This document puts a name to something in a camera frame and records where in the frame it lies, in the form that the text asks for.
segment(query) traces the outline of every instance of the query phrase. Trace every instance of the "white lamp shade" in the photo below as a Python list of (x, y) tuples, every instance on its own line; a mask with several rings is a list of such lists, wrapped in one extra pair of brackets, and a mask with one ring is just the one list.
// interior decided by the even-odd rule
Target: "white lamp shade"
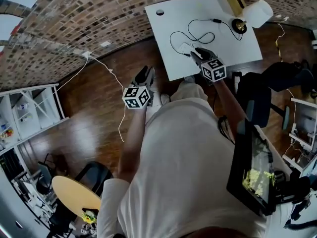
[(273, 10), (266, 1), (260, 0), (245, 7), (242, 15), (249, 24), (259, 28), (273, 16)]

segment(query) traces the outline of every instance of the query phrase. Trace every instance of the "screen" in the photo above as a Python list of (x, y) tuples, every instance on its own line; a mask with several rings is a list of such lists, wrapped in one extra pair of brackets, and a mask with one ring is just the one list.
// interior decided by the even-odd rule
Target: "screen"
[(274, 185), (272, 153), (267, 141), (258, 138), (252, 131), (251, 167), (244, 170), (242, 185), (258, 200), (268, 203), (270, 183)]

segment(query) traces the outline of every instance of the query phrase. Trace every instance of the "black device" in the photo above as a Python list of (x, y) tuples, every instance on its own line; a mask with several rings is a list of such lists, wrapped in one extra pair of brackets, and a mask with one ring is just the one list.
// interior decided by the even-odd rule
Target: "black device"
[(237, 126), (227, 190), (259, 216), (275, 211), (273, 157), (268, 143), (247, 119)]

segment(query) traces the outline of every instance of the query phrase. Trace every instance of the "hole in desk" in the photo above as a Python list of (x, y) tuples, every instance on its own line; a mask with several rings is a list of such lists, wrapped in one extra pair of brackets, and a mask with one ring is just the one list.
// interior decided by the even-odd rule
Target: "hole in desk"
[(163, 11), (163, 10), (157, 10), (157, 15), (158, 15), (158, 16), (164, 15), (164, 11)]

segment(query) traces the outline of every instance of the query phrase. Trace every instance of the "black chair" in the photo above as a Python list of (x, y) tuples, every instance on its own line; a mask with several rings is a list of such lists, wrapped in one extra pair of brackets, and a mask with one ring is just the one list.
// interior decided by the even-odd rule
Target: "black chair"
[(54, 169), (51, 169), (45, 162), (48, 161), (46, 155), (44, 162), (38, 162), (38, 168), (41, 171), (38, 180), (36, 182), (36, 190), (42, 194), (46, 195), (51, 190), (52, 179), (56, 173), (56, 166)]
[(282, 129), (286, 129), (289, 121), (289, 106), (282, 110), (271, 103), (271, 89), (262, 84), (261, 74), (249, 72), (239, 82), (237, 100), (253, 124), (261, 128), (268, 123), (270, 109), (283, 117)]
[(276, 62), (262, 74), (249, 72), (240, 78), (237, 100), (248, 119), (261, 128), (266, 127), (270, 109), (283, 117), (282, 129), (286, 129), (290, 109), (280, 109), (271, 103), (271, 89), (279, 92), (289, 87), (301, 85), (302, 90), (311, 91), (314, 77), (307, 61), (302, 63)]
[(84, 176), (91, 184), (94, 184), (91, 190), (98, 196), (103, 192), (104, 181), (113, 178), (111, 171), (106, 166), (95, 161), (89, 162), (75, 180), (80, 181)]
[(74, 221), (77, 216), (68, 210), (58, 199), (56, 200), (56, 204), (56, 210), (49, 219), (50, 233), (47, 238), (68, 238), (73, 231), (73, 229), (69, 228), (69, 224), (71, 221)]

